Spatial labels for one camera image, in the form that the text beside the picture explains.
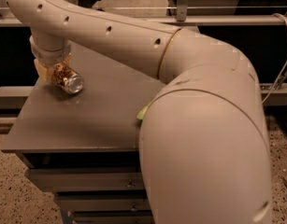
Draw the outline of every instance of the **yellow-green object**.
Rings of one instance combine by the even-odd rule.
[[[143,120],[144,116],[145,116],[145,114],[146,114],[146,112],[150,106],[151,106],[151,102],[148,103],[147,105],[145,105],[144,108],[142,108],[141,111],[139,113],[137,113],[136,118],[139,120]]]

